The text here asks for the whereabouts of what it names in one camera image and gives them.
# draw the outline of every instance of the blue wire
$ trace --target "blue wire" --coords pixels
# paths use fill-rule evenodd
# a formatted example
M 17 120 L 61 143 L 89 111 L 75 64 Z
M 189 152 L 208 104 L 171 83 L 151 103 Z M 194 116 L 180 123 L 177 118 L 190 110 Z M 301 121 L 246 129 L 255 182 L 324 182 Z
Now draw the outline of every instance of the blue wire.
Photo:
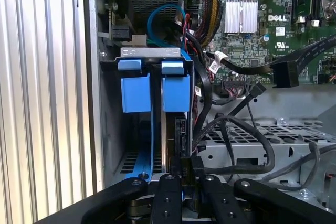
M 182 17 L 183 17 L 183 20 L 185 19 L 185 12 L 183 11 L 183 9 L 181 7 L 179 7 L 178 5 L 176 4 L 165 4 L 163 6 L 160 6 L 159 8 L 155 9 L 151 15 L 149 16 L 148 20 L 147 20 L 147 33 L 148 33 L 148 36 L 149 38 L 155 43 L 157 44 L 158 46 L 160 47 L 175 47 L 173 45 L 170 45 L 160 39 L 158 39 L 154 32 L 153 32 L 153 29 L 152 29 L 152 23 L 153 23 L 153 20 L 154 20 L 154 17 L 156 16 L 156 14 L 158 14 L 161 10 L 167 8 L 167 7 L 175 7 L 176 9 L 178 9 L 181 14 L 182 14 Z

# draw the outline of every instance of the blue plastic latch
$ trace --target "blue plastic latch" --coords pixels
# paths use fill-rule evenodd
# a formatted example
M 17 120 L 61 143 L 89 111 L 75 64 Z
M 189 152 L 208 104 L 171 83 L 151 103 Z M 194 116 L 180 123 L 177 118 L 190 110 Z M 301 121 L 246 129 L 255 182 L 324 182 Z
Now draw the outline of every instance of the blue plastic latch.
M 141 60 L 120 60 L 118 62 L 118 70 L 141 70 Z
M 124 113 L 150 112 L 150 74 L 146 77 L 121 78 L 121 95 Z
M 163 111 L 187 112 L 190 110 L 190 76 L 165 77 L 162 83 Z
M 162 74 L 184 74 L 183 62 L 163 61 L 161 63 Z

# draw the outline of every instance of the screw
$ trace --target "screw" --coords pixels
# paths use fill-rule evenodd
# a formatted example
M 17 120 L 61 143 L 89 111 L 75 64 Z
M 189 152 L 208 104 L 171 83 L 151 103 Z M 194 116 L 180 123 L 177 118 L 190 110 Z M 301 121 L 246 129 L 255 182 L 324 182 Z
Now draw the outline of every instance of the screw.
M 137 179 L 132 183 L 133 186 L 138 186 L 139 184 L 141 184 L 141 181 Z
M 106 53 L 106 52 L 103 52 L 103 51 L 101 51 L 101 52 L 99 52 L 99 55 L 100 55 L 100 57 L 106 57 L 106 56 L 107 56 L 107 53 Z
M 332 213 L 332 214 L 334 213 L 334 211 L 333 211 L 332 209 L 327 208 L 327 207 L 326 207 L 326 211 L 327 211 L 327 212 L 330 212 L 330 213 Z
M 168 216 L 169 216 L 169 212 L 166 210 L 165 212 L 163 212 L 163 216 L 164 216 L 165 218 L 168 218 Z
M 168 176 L 166 176 L 166 179 L 172 180 L 172 179 L 175 179 L 175 178 L 174 178 L 174 176 L 172 176 L 172 175 L 169 174 Z
M 205 177 L 205 179 L 208 180 L 208 181 L 212 181 L 212 180 L 214 180 L 214 177 L 213 177 L 213 176 L 210 176 L 210 175 L 207 175 L 207 176 Z
M 116 11 L 118 10 L 118 4 L 117 4 L 117 2 L 113 2 L 113 3 L 112 3 L 112 10 L 113 10 L 114 12 L 116 12 Z
M 229 212 L 227 214 L 230 218 L 236 218 L 236 215 L 233 212 Z
M 281 124 L 285 124 L 286 123 L 286 120 L 284 118 L 280 118 L 280 123 Z
M 247 181 L 242 181 L 242 182 L 241 182 L 241 185 L 242 185 L 242 186 L 245 186 L 245 187 L 248 187 L 248 186 L 250 186 L 251 184 L 250 184 L 249 182 L 247 182 Z
M 309 198 L 309 192 L 306 189 L 302 189 L 300 190 L 299 194 L 303 197 L 303 198 Z

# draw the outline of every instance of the bolt hole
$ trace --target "bolt hole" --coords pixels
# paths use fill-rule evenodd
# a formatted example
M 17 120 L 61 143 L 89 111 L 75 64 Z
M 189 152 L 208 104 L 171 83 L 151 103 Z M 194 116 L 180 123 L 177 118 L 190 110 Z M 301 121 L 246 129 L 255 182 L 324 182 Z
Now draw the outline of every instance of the bolt hole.
M 294 154 L 294 149 L 292 147 L 289 147 L 288 156 L 291 157 L 293 156 L 293 154 Z
M 233 212 L 229 212 L 227 215 L 232 219 L 236 218 L 236 215 Z
M 165 218 L 168 218 L 168 217 L 169 217 L 169 212 L 166 210 L 165 212 L 163 212 L 163 216 L 164 216 Z

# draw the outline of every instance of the white label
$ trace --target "white label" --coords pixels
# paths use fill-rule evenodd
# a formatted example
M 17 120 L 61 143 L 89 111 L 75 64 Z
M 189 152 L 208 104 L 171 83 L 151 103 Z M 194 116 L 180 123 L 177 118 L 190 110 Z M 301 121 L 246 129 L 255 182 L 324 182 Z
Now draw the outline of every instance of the white label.
M 287 18 L 285 15 L 268 15 L 268 21 L 282 21 L 286 22 Z
M 289 49 L 289 46 L 287 46 L 284 42 L 277 42 L 274 48 L 277 48 L 278 51 L 284 51 L 285 49 Z
M 284 36 L 286 33 L 286 29 L 284 27 L 275 28 L 275 36 Z
M 210 67 L 209 67 L 209 70 L 210 70 L 212 73 L 217 74 L 217 72 L 218 72 L 218 70 L 219 70 L 220 68 L 221 68 L 221 65 L 218 64 L 218 63 L 216 62 L 216 60 L 214 60 L 214 61 L 211 63 L 211 65 L 210 65 Z
M 201 96 L 202 96 L 201 88 L 200 88 L 199 86 L 195 86 L 195 94 L 196 94 L 198 97 L 201 97 Z

